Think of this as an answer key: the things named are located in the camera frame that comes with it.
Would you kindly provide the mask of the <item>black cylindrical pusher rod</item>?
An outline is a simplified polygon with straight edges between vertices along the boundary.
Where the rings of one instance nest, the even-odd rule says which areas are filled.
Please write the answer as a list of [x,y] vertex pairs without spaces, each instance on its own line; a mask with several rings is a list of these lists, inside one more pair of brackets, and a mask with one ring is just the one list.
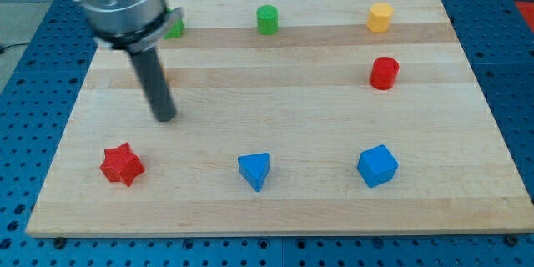
[[177,111],[156,48],[128,55],[155,119],[172,120]]

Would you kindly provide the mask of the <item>green block behind arm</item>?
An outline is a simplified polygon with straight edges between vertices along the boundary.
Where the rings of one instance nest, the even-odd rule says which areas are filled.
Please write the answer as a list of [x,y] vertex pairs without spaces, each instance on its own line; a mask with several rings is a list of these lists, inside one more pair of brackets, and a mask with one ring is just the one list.
[[166,8],[166,13],[177,15],[177,18],[166,32],[164,39],[180,38],[184,29],[183,13],[181,8]]

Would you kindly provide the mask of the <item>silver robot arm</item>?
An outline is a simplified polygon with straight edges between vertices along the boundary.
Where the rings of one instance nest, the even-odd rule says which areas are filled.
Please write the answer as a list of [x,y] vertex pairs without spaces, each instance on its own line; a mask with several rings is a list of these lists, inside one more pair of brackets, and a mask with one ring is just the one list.
[[157,43],[183,19],[183,10],[169,8],[165,0],[74,1],[83,8],[99,42],[129,55],[155,119],[173,119],[176,107]]

